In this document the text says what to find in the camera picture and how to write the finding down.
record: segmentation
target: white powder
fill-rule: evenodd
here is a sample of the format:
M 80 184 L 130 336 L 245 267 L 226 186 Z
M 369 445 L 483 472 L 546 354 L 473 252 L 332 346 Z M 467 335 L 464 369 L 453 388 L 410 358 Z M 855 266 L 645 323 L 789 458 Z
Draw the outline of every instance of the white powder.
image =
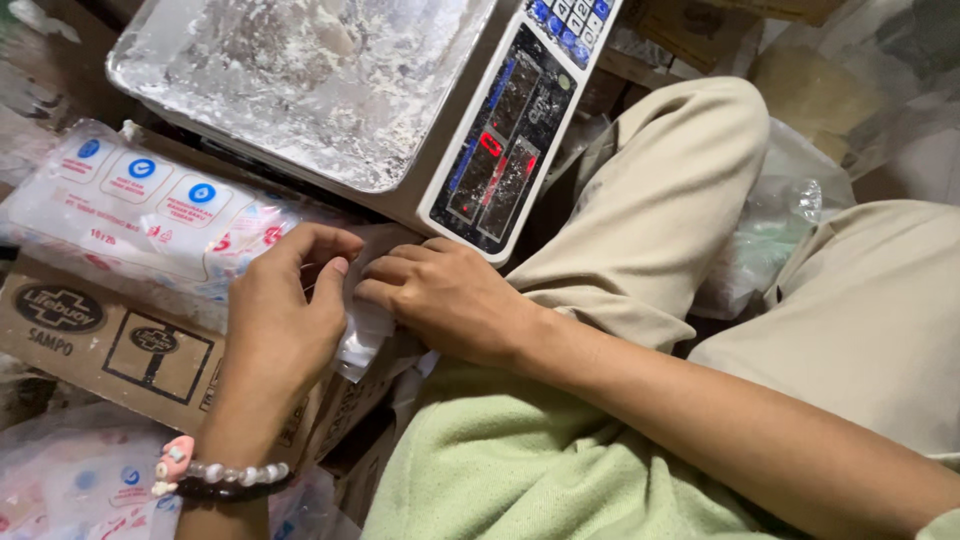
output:
M 128 29 L 114 81 L 363 191 L 402 180 L 494 3 L 191 1 Z

